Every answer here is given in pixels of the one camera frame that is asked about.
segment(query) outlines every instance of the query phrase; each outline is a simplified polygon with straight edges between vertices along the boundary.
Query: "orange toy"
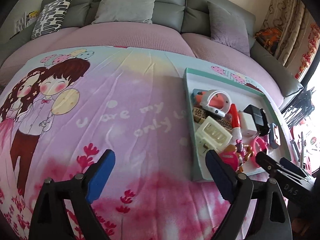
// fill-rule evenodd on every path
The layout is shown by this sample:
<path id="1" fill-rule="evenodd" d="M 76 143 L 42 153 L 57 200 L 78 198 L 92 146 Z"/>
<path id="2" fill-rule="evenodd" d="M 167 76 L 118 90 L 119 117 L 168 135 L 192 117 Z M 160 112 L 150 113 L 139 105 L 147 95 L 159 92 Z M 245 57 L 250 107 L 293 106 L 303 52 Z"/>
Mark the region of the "orange toy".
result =
<path id="1" fill-rule="evenodd" d="M 198 94 L 195 96 L 196 104 L 195 106 L 200 107 L 200 102 L 202 100 L 202 96 L 205 94 L 205 91 L 198 92 Z M 224 104 L 223 96 L 220 94 L 215 95 L 209 103 L 209 106 L 216 107 L 218 109 L 222 109 Z"/>

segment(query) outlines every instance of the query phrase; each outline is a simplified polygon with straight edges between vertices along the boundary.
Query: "pink bracelet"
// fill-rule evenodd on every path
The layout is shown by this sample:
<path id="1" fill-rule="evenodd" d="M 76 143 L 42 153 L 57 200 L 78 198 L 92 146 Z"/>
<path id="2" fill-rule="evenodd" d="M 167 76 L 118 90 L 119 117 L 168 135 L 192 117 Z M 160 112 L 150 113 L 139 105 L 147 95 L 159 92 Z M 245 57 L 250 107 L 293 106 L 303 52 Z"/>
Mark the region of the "pink bracelet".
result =
<path id="1" fill-rule="evenodd" d="M 256 163 L 256 155 L 258 152 L 262 152 L 263 150 L 266 150 L 266 154 L 268 154 L 268 143 L 266 143 L 261 137 L 257 136 L 251 141 L 250 145 L 252 146 L 253 151 L 253 156 L 250 159 L 257 168 L 260 168 L 260 165 Z"/>

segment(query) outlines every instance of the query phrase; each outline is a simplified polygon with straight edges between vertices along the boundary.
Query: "screw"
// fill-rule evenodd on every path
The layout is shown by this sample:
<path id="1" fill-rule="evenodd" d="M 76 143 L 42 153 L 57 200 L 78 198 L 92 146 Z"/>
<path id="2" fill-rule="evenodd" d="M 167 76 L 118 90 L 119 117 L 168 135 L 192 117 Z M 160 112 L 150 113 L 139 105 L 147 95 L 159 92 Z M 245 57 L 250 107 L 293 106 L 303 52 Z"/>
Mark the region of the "screw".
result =
<path id="1" fill-rule="evenodd" d="M 83 173 L 77 173 L 76 175 L 75 175 L 75 179 L 83 179 Z"/>
<path id="2" fill-rule="evenodd" d="M 52 181 L 52 179 L 50 177 L 47 177 L 46 179 L 44 179 L 45 184 L 50 184 L 51 181 Z"/>
<path id="3" fill-rule="evenodd" d="M 276 184 L 276 183 L 277 183 L 277 181 L 276 181 L 274 178 L 270 178 L 270 179 L 269 179 L 269 182 L 270 182 L 271 184 Z"/>
<path id="4" fill-rule="evenodd" d="M 239 179 L 246 179 L 247 176 L 246 176 L 244 173 L 239 173 L 239 174 L 238 174 L 238 178 L 239 178 Z"/>

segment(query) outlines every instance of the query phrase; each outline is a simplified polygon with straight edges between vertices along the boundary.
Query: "lavender pillow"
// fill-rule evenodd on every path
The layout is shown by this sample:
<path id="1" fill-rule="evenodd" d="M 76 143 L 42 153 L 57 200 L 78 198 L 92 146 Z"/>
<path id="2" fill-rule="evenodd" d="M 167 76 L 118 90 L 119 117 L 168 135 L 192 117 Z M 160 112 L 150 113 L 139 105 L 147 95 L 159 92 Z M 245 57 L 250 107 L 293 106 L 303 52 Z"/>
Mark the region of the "lavender pillow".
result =
<path id="1" fill-rule="evenodd" d="M 211 40 L 229 46 L 250 57 L 250 47 L 244 20 L 208 1 Z"/>

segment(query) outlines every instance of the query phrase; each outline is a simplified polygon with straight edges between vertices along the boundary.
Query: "cartoon boy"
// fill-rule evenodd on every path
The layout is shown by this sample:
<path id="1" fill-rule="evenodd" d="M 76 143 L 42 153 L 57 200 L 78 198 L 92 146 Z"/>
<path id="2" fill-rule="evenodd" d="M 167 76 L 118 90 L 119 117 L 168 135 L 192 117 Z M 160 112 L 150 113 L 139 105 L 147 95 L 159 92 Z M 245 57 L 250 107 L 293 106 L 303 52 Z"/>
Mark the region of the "cartoon boy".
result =
<path id="1" fill-rule="evenodd" d="M 13 169 L 20 156 L 20 169 L 17 188 L 22 196 L 31 164 L 33 153 L 36 149 L 40 135 L 52 126 L 52 97 L 68 86 L 72 86 L 90 67 L 86 60 L 73 58 L 67 59 L 49 68 L 39 79 L 40 95 L 33 102 L 28 111 L 18 116 L 21 122 L 12 142 L 10 155 Z"/>

